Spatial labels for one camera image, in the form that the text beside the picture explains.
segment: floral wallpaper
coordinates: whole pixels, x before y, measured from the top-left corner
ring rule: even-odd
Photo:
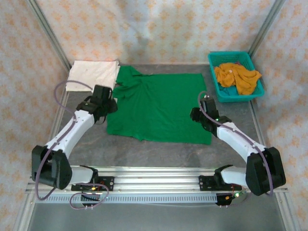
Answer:
[[[274,0],[37,0],[68,59],[207,63],[247,51]]]
[[[253,58],[266,94],[257,115],[268,144],[282,156],[303,230],[308,230],[308,5],[284,3]]]
[[[0,25],[0,230],[10,231],[31,151],[46,143],[54,120],[52,89],[67,71],[25,0],[0,1]]]

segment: white cloth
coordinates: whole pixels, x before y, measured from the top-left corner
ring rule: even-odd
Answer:
[[[77,80],[94,88],[95,85],[115,87],[116,77],[120,66],[118,61],[94,62],[75,61],[69,72],[68,80]],[[66,91],[90,91],[87,87],[77,83],[67,83]]]

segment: teal basket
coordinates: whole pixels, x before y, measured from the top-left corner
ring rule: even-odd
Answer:
[[[219,84],[217,83],[216,75],[214,68],[220,64],[225,63],[236,63],[240,62],[247,70],[253,71],[255,69],[248,53],[244,51],[222,51],[222,52],[212,52],[208,55],[208,60],[210,62],[210,68],[212,73],[212,78],[215,85],[216,94],[218,101],[222,103],[227,102],[246,102],[250,101],[256,97],[264,95],[264,89],[260,82],[260,79],[257,82],[257,87],[251,95],[223,95],[219,90]]]

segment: orange cloth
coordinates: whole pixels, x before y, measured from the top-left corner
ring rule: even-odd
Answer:
[[[233,63],[215,67],[215,75],[222,87],[235,85],[239,95],[251,95],[262,76],[258,71],[248,71],[244,66]]]

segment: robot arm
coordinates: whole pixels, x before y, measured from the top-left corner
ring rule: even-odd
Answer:
[[[214,175],[216,188],[225,184],[237,184],[249,188],[255,195],[268,192],[270,190],[270,181],[265,169],[265,163],[256,150],[257,148],[263,153],[269,166],[273,188],[275,189],[285,184],[282,161],[276,148],[266,148],[264,145],[257,143],[241,132],[229,118],[219,116],[212,97],[207,96],[200,103],[203,104],[206,114],[212,120],[208,119],[200,108],[192,109],[191,119],[201,123],[205,130],[230,145],[246,162],[246,168],[227,165],[216,169]],[[219,122],[222,126],[214,123],[213,120]]]
[[[71,167],[68,158],[83,134],[101,117],[117,110],[116,102],[111,99],[111,89],[96,85],[93,95],[78,105],[75,116],[45,146],[37,145],[32,150],[32,180],[35,181],[37,170],[48,150],[50,154],[43,164],[39,182],[57,189],[64,189],[68,184],[96,183],[98,171],[87,166]]]

